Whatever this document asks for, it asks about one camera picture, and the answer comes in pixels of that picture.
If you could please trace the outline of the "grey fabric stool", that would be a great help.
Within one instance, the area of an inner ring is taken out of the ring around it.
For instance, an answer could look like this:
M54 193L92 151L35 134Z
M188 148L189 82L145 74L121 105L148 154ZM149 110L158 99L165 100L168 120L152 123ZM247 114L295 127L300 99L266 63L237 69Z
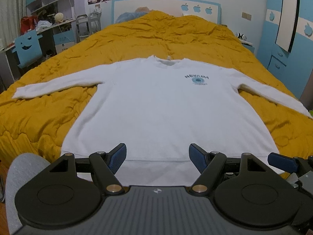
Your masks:
M33 153L21 154L11 163L5 185L5 207L9 234L14 234L22 227L15 206L16 193L49 165L49 161Z

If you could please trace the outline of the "white bedside table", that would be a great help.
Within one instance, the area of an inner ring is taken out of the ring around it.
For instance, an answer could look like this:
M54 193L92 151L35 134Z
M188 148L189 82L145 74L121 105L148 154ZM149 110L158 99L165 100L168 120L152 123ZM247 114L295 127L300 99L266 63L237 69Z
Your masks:
M244 46L244 47L246 47L248 50L250 50L252 53L254 53L255 52L255 47L254 47L254 45L251 43L251 42L249 42L248 40L247 40L247 36L245 35L245 34L241 34L241 33L239 33L239 32L236 32L236 37L240 40L240 42L241 42L241 44Z

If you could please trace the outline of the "white long-sleeve sweatshirt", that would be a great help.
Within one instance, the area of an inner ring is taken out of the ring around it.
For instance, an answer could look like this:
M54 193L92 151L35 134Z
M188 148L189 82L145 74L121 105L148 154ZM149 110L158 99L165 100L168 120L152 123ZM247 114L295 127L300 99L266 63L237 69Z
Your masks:
M266 162L278 149L239 89L309 115L297 99L235 69L156 56L27 85L14 98L93 85L97 90L65 136L61 152L85 158L124 143L126 160L116 174L124 185L191 185L198 176L188 155L191 143L233 158L250 152Z

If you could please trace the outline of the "blue white wardrobe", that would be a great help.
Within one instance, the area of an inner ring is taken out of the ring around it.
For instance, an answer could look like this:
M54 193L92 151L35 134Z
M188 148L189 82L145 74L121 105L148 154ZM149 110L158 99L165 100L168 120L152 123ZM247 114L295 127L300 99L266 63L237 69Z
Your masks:
M257 59L307 108L312 105L312 0L267 0Z

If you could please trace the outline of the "blue pillow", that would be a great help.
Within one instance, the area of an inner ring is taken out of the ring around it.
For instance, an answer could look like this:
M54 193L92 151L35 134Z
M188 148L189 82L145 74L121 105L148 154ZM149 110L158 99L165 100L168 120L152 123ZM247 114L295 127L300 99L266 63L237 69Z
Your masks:
M140 18L141 16L144 16L146 14L147 12L125 12L116 19L115 23L123 23L123 22L131 21L131 20Z

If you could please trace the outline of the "blue smiley-face chair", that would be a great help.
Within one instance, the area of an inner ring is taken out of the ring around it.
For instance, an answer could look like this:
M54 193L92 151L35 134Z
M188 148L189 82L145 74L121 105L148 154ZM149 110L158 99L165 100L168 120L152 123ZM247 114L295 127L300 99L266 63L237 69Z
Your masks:
M42 35L37 35L36 30L31 30L14 40L12 52L17 52L20 61L18 67L20 69L28 67L42 57L39 43L39 38L41 37Z

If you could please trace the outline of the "red bag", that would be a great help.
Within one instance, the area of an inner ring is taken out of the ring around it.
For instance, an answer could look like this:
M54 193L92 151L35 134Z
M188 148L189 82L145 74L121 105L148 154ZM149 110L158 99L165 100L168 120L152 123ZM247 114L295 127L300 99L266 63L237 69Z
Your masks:
M25 34L30 30L34 30L38 23L38 18L36 16L25 16L21 18L21 35Z

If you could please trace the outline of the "white blue headboard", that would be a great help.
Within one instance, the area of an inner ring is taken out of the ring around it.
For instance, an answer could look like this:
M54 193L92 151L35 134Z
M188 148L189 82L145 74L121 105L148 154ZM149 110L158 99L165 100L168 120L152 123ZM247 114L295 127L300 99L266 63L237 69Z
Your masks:
M206 21L221 23L219 3L202 0L113 0L112 23L125 12L134 12L139 7L162 11L172 16L195 15Z

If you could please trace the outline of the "beige wall switch plate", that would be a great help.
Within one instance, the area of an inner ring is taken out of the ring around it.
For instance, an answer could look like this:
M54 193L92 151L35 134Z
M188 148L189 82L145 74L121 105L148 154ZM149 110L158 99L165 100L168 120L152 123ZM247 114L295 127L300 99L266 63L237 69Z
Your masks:
M249 14L249 13L246 13L246 12L242 12L241 17L242 17L243 19L246 19L246 20L248 20L248 21L251 21L252 15Z

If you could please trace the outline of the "grey folding chair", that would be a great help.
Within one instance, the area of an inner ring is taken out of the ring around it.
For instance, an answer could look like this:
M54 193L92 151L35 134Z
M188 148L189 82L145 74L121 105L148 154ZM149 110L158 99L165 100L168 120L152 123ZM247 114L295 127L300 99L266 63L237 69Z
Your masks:
M101 30L101 13L91 12L89 15L82 14L76 17L76 31L78 42L86 39Z

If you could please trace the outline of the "cream round ball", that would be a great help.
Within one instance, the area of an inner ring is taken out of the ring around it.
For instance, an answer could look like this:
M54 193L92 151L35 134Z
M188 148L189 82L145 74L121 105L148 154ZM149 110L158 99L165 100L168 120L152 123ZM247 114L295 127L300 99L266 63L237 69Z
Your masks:
M62 23L64 19L64 15L61 12L58 12L54 15L55 23Z

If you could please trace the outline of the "desk with shelf unit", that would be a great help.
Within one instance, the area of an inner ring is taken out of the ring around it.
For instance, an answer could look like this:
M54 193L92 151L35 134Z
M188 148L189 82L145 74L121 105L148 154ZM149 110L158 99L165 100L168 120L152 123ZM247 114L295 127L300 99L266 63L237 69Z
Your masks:
M64 15L62 23L55 23L54 15ZM42 57L33 64L20 69L17 52L12 52L14 40L21 35L21 18L36 16L35 28L39 38ZM8 88L29 69L76 43L73 25L75 21L74 0L1 0L1 83Z

